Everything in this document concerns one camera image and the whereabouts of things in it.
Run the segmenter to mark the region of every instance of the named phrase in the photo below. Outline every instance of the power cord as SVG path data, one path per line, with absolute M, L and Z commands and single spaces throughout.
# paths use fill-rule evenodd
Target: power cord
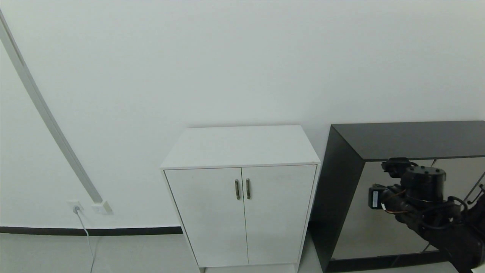
M 91 252 L 91 256 L 93 257 L 93 262 L 91 263 L 91 270 L 89 271 L 90 273 L 93 273 L 93 266 L 94 266 L 94 260 L 95 260 L 95 256 L 93 254 L 93 249 L 91 249 L 91 243 L 89 242 L 89 233 L 88 231 L 86 230 L 86 228 L 84 227 L 84 224 L 82 223 L 82 220 L 81 220 L 81 217 L 79 216 L 79 211 L 81 209 L 78 207 L 78 206 L 74 206 L 74 209 L 72 210 L 79 218 L 79 221 L 81 222 L 81 225 L 82 225 L 82 229 L 84 229 L 84 232 L 86 232 L 86 236 L 88 238 L 88 246 L 89 246 L 89 251 Z

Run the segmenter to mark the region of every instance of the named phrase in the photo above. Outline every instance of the wall outlet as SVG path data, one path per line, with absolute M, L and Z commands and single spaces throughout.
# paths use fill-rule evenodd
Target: wall outlet
M 104 215 L 113 214 L 113 211 L 111 210 L 110 205 L 106 201 L 92 204 L 91 207 L 93 207 L 94 212 L 97 214 L 104 214 Z
M 68 200 L 68 201 L 66 201 L 66 203 L 71 208 L 71 211 L 74 211 L 74 207 L 75 206 L 78 206 L 79 207 L 79 210 L 84 210 L 84 208 L 82 208 L 82 205 L 81 205 L 81 203 L 79 203 L 78 200 Z

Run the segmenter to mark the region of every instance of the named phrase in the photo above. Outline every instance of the cabinet handle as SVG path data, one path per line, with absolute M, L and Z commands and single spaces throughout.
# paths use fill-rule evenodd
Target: cabinet handle
M 246 178 L 246 195 L 248 199 L 251 199 L 251 190 L 249 189 L 249 178 Z
M 234 184 L 236 184 L 236 199 L 239 200 L 241 199 L 241 196 L 239 195 L 239 180 L 236 179 L 236 181 L 234 181 Z

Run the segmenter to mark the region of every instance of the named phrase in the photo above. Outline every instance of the black table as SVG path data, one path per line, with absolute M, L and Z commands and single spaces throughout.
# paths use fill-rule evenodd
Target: black table
M 365 162 L 485 157 L 485 121 L 333 124 L 308 229 L 325 272 Z

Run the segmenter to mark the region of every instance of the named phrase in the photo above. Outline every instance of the black baseboard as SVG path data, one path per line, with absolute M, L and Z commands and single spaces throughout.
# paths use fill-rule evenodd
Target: black baseboard
M 141 227 L 141 228 L 88 228 L 89 236 L 134 236 L 134 235 L 165 235 L 182 234 L 179 226 L 167 227 Z M 59 235 L 59 236 L 86 236 L 81 228 L 35 228 L 0 226 L 0 233 L 29 234 L 29 235 Z
M 393 267 L 406 267 L 446 261 L 448 261 L 447 258 L 439 251 L 357 259 L 339 259 L 330 260 L 325 272 L 336 273 L 387 269 L 391 268 L 393 263 Z

